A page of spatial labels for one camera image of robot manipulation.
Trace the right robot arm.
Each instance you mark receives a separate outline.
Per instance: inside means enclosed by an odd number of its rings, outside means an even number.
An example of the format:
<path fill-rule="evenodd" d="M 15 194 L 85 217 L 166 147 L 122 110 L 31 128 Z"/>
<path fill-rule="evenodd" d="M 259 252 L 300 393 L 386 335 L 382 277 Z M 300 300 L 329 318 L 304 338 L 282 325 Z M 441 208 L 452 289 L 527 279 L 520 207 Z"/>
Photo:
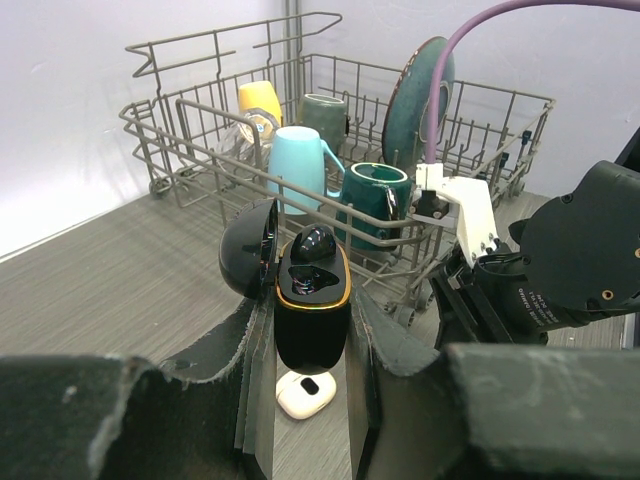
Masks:
<path fill-rule="evenodd" d="M 509 234 L 518 250 L 501 242 L 468 261 L 456 247 L 430 274 L 436 349 L 544 345 L 553 330 L 638 312 L 639 137 Z"/>

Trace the dark teal mug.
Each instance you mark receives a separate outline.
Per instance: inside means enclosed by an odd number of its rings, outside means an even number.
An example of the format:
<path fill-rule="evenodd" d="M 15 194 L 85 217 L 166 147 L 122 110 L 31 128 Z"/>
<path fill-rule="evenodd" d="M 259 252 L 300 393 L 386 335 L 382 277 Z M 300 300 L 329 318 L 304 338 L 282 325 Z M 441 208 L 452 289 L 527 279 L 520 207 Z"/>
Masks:
<path fill-rule="evenodd" d="M 349 167 L 343 177 L 339 202 L 383 221 L 404 220 L 412 194 L 410 177 L 396 167 L 384 163 L 360 162 Z M 379 227 L 358 218 L 352 227 L 378 240 L 395 240 L 401 227 Z M 351 234 L 351 246 L 358 250 L 391 252 L 396 246 L 377 246 Z"/>

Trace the yellow mug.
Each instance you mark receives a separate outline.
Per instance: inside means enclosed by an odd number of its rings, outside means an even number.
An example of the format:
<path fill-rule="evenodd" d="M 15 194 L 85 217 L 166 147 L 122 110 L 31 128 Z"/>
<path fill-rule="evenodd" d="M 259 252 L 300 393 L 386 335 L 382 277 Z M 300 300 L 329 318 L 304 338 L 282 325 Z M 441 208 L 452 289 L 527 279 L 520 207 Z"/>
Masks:
<path fill-rule="evenodd" d="M 259 108 L 273 116 L 279 127 L 283 125 L 280 101 L 270 81 L 260 80 L 240 85 L 237 99 L 240 111 Z"/>

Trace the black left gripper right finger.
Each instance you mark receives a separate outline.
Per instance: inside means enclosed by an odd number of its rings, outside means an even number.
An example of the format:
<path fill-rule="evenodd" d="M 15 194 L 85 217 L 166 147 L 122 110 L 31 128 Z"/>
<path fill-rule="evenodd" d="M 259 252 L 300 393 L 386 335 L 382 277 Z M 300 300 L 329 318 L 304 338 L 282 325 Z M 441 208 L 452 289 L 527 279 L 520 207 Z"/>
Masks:
<path fill-rule="evenodd" d="M 362 289 L 345 362 L 356 479 L 635 479 L 637 351 L 435 350 Z"/>

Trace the dark grey-green mug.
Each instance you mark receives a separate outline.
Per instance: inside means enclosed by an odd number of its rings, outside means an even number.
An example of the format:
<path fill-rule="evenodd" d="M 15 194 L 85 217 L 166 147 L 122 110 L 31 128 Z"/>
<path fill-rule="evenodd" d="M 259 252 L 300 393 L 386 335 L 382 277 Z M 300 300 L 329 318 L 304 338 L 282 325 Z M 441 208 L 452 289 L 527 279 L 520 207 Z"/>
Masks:
<path fill-rule="evenodd" d="M 318 93 L 307 93 L 299 101 L 296 124 L 316 130 L 334 154 L 344 143 L 348 120 L 345 101 Z"/>

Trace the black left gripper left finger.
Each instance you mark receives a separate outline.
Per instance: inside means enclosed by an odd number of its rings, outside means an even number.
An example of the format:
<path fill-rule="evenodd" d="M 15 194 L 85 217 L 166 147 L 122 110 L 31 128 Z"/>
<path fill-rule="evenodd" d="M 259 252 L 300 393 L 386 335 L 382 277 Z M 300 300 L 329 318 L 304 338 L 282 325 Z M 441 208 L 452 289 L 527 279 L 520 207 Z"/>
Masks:
<path fill-rule="evenodd" d="M 5 479 L 268 479 L 272 302 L 244 300 L 161 363 L 122 355 L 5 356 Z"/>

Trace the light blue mug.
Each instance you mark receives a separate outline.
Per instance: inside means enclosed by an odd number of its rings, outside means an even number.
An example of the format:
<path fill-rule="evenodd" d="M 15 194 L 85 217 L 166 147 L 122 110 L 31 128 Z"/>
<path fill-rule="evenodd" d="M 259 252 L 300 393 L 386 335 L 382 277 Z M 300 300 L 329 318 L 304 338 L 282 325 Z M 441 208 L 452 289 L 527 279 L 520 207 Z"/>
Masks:
<path fill-rule="evenodd" d="M 268 174 L 318 195 L 337 200 L 341 191 L 326 189 L 325 156 L 344 174 L 345 168 L 319 133 L 305 126 L 285 126 L 275 131 Z"/>

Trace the black earbud charging case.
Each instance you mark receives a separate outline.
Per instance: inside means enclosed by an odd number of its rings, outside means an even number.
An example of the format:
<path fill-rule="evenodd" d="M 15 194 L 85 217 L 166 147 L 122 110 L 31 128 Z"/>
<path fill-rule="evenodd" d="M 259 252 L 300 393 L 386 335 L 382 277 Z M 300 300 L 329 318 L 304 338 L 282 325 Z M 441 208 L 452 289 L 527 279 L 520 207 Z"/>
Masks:
<path fill-rule="evenodd" d="M 252 201 L 223 232 L 219 268 L 226 284 L 242 296 L 273 297 L 275 342 L 282 362 L 297 373 L 318 375 L 334 367 L 346 343 L 351 272 L 336 239 L 336 255 L 313 263 L 292 262 L 293 240 L 278 246 L 274 198 Z"/>

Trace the clear glass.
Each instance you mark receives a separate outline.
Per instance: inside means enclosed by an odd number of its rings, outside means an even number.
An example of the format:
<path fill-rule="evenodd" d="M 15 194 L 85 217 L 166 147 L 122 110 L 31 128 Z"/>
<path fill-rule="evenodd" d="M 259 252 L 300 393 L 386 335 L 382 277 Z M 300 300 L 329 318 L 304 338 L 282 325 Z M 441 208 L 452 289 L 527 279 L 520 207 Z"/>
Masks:
<path fill-rule="evenodd" d="M 261 108 L 251 108 L 242 113 L 246 122 L 232 121 L 220 136 L 213 151 L 258 169 L 268 165 L 269 155 L 278 120 Z"/>

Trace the blue ceramic plate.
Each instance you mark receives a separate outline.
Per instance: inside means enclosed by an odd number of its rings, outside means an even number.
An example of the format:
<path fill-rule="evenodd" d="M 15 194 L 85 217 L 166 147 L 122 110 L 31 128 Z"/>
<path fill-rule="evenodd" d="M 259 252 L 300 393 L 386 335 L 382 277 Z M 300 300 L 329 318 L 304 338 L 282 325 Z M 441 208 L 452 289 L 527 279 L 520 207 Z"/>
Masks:
<path fill-rule="evenodd" d="M 427 140 L 428 95 L 435 66 L 447 39 L 423 43 L 403 68 L 392 92 L 382 132 L 383 159 L 404 171 L 413 169 Z"/>

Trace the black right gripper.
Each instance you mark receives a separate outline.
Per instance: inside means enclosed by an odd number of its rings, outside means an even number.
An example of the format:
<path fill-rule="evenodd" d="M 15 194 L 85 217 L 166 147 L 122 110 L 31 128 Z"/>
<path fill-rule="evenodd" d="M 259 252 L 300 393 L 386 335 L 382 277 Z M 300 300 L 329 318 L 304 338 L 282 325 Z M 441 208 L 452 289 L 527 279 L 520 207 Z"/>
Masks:
<path fill-rule="evenodd" d="M 429 274 L 439 315 L 434 348 L 450 343 L 543 345 L 545 332 L 524 332 L 499 313 L 477 283 L 460 246 Z"/>

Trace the cream earbud charging case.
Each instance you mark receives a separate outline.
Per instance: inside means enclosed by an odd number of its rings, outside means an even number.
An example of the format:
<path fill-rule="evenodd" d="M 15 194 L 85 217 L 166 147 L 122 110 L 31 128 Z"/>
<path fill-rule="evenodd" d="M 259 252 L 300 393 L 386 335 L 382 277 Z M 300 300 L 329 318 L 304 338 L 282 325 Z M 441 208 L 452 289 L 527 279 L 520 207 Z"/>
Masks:
<path fill-rule="evenodd" d="M 276 382 L 276 400 L 282 410 L 295 420 L 308 419 L 335 397 L 336 380 L 330 372 L 301 375 L 287 372 Z"/>

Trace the black earbud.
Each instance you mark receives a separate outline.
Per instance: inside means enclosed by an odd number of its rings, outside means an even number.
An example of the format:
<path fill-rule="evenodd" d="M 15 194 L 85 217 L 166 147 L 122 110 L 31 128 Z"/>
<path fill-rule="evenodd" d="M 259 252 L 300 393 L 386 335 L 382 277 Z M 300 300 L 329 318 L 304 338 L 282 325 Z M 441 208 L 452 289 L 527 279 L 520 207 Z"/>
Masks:
<path fill-rule="evenodd" d="M 336 241 L 331 229 L 323 224 L 304 227 L 293 240 L 291 260 L 293 263 L 313 263 L 336 255 Z"/>

